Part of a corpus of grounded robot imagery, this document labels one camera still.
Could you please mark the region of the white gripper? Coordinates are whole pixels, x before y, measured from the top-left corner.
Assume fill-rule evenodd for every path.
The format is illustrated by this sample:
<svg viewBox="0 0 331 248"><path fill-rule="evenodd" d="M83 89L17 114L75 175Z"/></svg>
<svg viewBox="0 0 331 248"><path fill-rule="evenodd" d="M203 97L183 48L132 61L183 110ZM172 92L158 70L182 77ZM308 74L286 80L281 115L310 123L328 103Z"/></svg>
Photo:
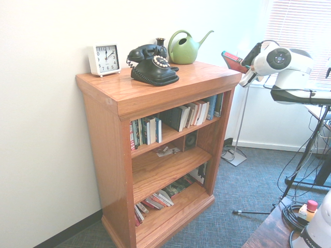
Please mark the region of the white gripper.
<svg viewBox="0 0 331 248"><path fill-rule="evenodd" d="M257 80L258 82L263 80L264 76L262 75L262 68L254 66L244 66L244 68L247 69L247 72L240 80L240 86L248 87L254 80Z"/></svg>

